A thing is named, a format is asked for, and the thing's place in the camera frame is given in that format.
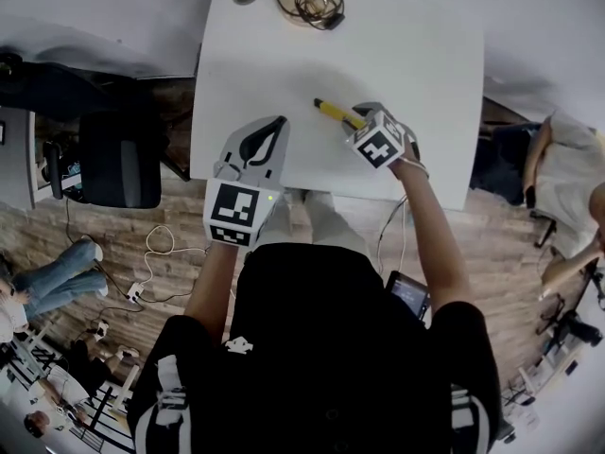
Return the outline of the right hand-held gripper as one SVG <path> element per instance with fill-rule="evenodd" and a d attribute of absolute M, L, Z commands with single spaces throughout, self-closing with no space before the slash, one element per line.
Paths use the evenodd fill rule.
<path fill-rule="evenodd" d="M 383 104 L 364 102 L 354 105 L 353 110 L 362 120 L 342 120 L 342 128 L 348 133 L 347 144 L 372 168 L 390 166 L 400 159 L 406 161 L 407 150 L 411 151 L 414 162 L 420 162 L 415 133 Z"/>

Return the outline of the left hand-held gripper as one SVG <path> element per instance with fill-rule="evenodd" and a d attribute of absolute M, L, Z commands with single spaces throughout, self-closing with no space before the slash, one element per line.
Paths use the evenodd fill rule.
<path fill-rule="evenodd" d="M 203 225 L 207 238 L 250 249 L 282 197 L 290 124 L 285 116 L 257 119 L 234 131 L 207 181 Z"/>

